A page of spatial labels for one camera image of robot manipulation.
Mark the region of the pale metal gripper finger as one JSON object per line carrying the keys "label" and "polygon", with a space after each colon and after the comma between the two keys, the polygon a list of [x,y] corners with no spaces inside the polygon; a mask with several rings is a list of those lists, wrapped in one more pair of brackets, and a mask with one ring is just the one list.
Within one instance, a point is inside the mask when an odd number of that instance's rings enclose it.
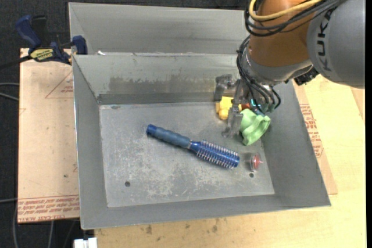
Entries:
{"label": "pale metal gripper finger", "polygon": [[241,128],[241,123],[243,119],[243,114],[239,111],[237,107],[231,107],[228,112],[227,126],[225,130],[221,133],[225,138],[231,138],[238,135]]}
{"label": "pale metal gripper finger", "polygon": [[235,80],[232,74],[224,74],[218,76],[215,79],[216,87],[214,89],[214,101],[220,101],[223,93],[226,90],[233,89],[235,87]]}

